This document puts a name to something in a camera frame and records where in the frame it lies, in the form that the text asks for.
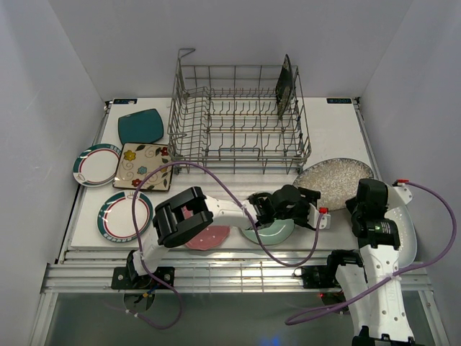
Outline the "speckled beige round plate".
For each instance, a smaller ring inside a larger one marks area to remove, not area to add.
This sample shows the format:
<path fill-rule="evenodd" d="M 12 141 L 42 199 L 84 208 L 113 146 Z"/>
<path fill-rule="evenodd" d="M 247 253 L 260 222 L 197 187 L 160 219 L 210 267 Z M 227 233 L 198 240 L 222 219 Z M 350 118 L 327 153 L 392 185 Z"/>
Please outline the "speckled beige round plate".
<path fill-rule="evenodd" d="M 327 159 L 305 169 L 294 180 L 295 187 L 321 193 L 318 204 L 331 211 L 346 207 L 356 195 L 361 179 L 372 179 L 372 168 L 362 161 L 349 158 Z"/>

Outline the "black square floral plate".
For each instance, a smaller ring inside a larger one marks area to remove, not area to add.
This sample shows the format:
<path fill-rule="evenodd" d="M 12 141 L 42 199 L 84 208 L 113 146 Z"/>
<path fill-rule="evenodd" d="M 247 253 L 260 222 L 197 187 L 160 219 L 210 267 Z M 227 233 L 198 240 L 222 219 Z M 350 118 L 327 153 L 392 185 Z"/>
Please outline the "black square floral plate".
<path fill-rule="evenodd" d="M 284 62 L 280 71 L 279 78 L 275 87 L 276 103 L 277 103 L 277 116 L 282 119 L 290 99 L 292 97 L 293 89 L 293 75 L 292 64 L 288 54 L 285 55 Z"/>

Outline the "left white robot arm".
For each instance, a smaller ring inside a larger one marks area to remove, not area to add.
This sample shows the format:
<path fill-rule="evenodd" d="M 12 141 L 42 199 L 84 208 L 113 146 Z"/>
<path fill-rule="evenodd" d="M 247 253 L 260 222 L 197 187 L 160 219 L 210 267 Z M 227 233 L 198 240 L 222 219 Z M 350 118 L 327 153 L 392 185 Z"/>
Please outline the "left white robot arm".
<path fill-rule="evenodd" d="M 205 230 L 237 228 L 262 249 L 280 244 L 296 226 L 320 231 L 330 226 L 326 210 L 318 208 L 319 191 L 284 185 L 235 202 L 206 196 L 191 187 L 158 205 L 153 227 L 157 236 L 127 257 L 127 278 L 137 288 L 148 286 L 159 262 L 173 248 L 185 245 Z"/>

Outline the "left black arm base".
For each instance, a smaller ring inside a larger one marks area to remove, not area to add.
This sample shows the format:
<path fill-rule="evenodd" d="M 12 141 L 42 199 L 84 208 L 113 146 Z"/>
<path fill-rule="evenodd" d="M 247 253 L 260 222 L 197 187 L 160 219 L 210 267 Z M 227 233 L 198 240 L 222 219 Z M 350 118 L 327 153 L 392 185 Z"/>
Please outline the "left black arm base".
<path fill-rule="evenodd" d="M 174 285 L 175 268 L 158 267 L 154 275 L 169 285 Z M 164 290 L 166 287 L 159 284 L 149 275 L 130 277 L 129 270 L 126 267 L 116 267 L 113 271 L 110 288 L 112 290 L 145 290 L 148 291 L 156 286 Z"/>

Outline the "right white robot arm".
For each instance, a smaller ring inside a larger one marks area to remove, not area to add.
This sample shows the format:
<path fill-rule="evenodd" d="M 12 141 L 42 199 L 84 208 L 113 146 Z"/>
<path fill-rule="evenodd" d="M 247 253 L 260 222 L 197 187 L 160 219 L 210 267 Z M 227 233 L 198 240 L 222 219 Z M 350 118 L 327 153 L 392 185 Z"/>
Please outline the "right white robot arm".
<path fill-rule="evenodd" d="M 353 345 L 414 345 L 407 320 L 399 269 L 400 237 L 386 218 L 389 187 L 361 179 L 346 202 L 358 250 L 334 250 L 328 256 L 327 281 L 340 286 L 354 326 Z"/>

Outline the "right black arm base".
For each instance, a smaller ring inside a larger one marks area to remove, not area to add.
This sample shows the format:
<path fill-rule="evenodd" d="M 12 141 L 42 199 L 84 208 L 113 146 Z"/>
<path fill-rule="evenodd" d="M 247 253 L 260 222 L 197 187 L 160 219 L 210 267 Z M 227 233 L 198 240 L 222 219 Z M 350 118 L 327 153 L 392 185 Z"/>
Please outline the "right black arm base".
<path fill-rule="evenodd" d="M 327 289 L 340 287 L 336 278 L 330 273 L 326 265 L 308 265 L 297 267 L 292 275 L 295 278 L 301 279 L 302 287 L 305 289 Z"/>

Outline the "mint green flower plate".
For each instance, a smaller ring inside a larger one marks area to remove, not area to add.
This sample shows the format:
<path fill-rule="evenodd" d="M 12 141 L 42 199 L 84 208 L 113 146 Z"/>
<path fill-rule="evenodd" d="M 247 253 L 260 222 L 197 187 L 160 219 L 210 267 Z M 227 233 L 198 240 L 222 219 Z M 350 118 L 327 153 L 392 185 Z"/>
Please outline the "mint green flower plate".
<path fill-rule="evenodd" d="M 253 207 L 255 224 L 264 246 L 281 244 L 294 231 L 295 223 L 292 219 L 275 219 L 274 209 L 270 203 L 268 192 L 258 192 L 246 199 Z"/>

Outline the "white oval platter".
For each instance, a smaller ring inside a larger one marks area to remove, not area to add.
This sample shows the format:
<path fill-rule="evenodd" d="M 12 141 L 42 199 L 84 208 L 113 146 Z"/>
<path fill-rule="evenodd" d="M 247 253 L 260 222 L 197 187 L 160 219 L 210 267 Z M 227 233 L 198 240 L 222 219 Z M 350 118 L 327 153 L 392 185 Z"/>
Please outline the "white oval platter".
<path fill-rule="evenodd" d="M 400 237 L 399 268 L 411 265 L 417 255 L 417 238 L 413 221 L 406 206 L 390 209 L 385 217 L 394 221 Z"/>

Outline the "pink dotted scalloped plate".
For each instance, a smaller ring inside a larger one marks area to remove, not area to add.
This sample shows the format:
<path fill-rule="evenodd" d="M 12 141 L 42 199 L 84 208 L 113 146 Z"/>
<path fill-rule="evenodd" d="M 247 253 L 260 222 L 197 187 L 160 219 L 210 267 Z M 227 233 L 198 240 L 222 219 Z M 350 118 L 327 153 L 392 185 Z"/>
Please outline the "pink dotted scalloped plate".
<path fill-rule="evenodd" d="M 185 247 L 188 249 L 207 251 L 220 246 L 229 236 L 229 226 L 208 226 L 198 235 L 189 240 Z"/>

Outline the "right logo sticker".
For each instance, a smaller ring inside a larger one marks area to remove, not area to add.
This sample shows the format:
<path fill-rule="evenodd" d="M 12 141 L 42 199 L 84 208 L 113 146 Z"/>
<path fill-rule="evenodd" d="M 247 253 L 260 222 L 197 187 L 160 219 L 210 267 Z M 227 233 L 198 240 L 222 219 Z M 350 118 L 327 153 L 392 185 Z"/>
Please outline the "right logo sticker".
<path fill-rule="evenodd" d="M 340 105 L 340 104 L 347 105 L 347 104 L 352 103 L 352 100 L 350 98 L 340 98 L 340 97 L 329 97 L 326 99 L 326 101 L 328 104 L 332 104 L 332 105 Z"/>

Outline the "logo sticker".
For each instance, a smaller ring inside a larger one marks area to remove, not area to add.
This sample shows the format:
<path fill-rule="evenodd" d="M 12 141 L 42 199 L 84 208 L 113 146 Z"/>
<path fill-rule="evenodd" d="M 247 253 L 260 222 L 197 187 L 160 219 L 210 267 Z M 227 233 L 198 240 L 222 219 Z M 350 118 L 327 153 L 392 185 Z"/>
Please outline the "logo sticker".
<path fill-rule="evenodd" d="M 136 105 L 138 100 L 136 98 L 122 98 L 122 99 L 113 99 L 112 104 L 114 105 Z"/>
<path fill-rule="evenodd" d="M 352 103 L 352 100 L 350 98 L 340 98 L 340 97 L 329 97 L 326 99 L 326 101 L 328 104 L 332 104 L 332 105 L 340 105 L 340 104 L 347 105 L 347 104 Z"/>

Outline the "cream square flower plate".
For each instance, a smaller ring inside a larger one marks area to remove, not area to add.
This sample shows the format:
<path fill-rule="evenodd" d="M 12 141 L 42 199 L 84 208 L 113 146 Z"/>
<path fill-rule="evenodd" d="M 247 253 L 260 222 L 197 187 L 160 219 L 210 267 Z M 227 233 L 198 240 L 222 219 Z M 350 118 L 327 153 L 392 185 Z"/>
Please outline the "cream square flower plate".
<path fill-rule="evenodd" d="M 112 186 L 134 190 L 153 171 L 171 161 L 168 147 L 155 143 L 125 143 Z M 168 192 L 172 167 L 160 168 L 141 187 L 141 191 Z"/>

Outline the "teal square plate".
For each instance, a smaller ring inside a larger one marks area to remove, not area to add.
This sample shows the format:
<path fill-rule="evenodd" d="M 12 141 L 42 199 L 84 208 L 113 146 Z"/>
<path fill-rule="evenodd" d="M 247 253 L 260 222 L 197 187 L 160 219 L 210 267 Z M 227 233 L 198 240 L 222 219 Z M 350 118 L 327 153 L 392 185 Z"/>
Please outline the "teal square plate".
<path fill-rule="evenodd" d="M 164 136 L 163 120 L 154 108 L 120 117 L 117 129 L 121 144 L 155 143 Z"/>

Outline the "round plate red teal rim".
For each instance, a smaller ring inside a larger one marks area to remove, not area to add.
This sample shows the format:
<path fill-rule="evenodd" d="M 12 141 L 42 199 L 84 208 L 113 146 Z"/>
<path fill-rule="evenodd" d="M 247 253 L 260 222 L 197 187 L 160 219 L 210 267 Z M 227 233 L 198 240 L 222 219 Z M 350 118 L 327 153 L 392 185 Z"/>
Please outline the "round plate red teal rim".
<path fill-rule="evenodd" d="M 97 228 L 100 234 L 114 243 L 127 243 L 138 238 L 150 226 L 153 219 L 153 206 L 150 199 L 138 193 L 135 199 L 135 218 L 138 232 L 133 224 L 134 192 L 122 191 L 108 198 L 97 214 Z"/>

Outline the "left logo sticker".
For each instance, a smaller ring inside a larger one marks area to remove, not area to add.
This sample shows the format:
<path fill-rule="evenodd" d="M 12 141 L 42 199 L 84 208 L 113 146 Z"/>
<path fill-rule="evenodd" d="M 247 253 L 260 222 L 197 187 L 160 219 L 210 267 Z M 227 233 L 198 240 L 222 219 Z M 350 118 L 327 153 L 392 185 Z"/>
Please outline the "left logo sticker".
<path fill-rule="evenodd" d="M 122 99 L 113 99 L 112 104 L 114 105 L 136 105 L 138 100 L 136 98 L 122 98 Z"/>

